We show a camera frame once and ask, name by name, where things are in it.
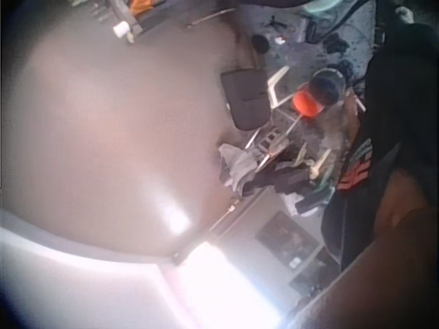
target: clothing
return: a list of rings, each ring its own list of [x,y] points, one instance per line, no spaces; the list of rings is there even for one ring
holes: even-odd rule
[[[437,206],[438,63],[437,35],[418,24],[398,25],[370,61],[367,112],[322,221],[328,250],[342,270],[371,243],[377,209],[395,169],[413,176]]]

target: sunlight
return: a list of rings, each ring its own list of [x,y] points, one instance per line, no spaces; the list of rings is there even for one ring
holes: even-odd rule
[[[206,329],[270,329],[278,311],[217,248],[198,246],[179,268],[189,308]]]

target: bright light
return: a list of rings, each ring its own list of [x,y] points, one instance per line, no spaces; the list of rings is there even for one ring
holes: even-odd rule
[[[163,220],[173,235],[179,236],[192,226],[192,220],[165,182],[148,179],[144,189],[145,205],[148,208],[153,205],[159,219]]]
[[[178,270],[187,304],[206,329],[270,329],[281,316],[217,248],[203,243]]]
[[[112,29],[118,38],[123,37],[130,31],[130,26],[127,22],[122,21]]]

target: framed picture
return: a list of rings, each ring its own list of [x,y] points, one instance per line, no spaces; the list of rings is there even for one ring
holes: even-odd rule
[[[319,246],[312,235],[281,211],[257,233],[256,239],[293,270]]]

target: wire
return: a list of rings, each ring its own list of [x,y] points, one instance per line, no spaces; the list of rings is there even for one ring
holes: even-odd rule
[[[357,0],[357,2],[355,2],[353,4],[353,6],[350,8],[350,10],[343,16],[343,18],[337,24],[335,24],[327,33],[325,33],[323,36],[319,37],[319,39],[317,39],[317,40],[309,40],[308,43],[310,43],[312,45],[316,45],[318,43],[321,43],[324,39],[326,39],[332,33],[334,33],[339,28],[341,28],[341,26],[343,26],[343,24],[345,24],[345,22],[347,22],[347,20],[349,20],[349,18],[352,17],[352,15],[354,15],[354,13],[356,13],[356,11],[358,9],[363,7],[363,5],[365,5],[368,2],[369,2],[369,0]]]
[[[355,25],[352,25],[350,23],[345,23],[344,26],[349,26],[352,27],[355,31],[357,31],[359,33],[359,35],[365,40],[367,41],[367,43],[369,44],[369,47],[372,47],[372,42],[370,41],[370,39]]]

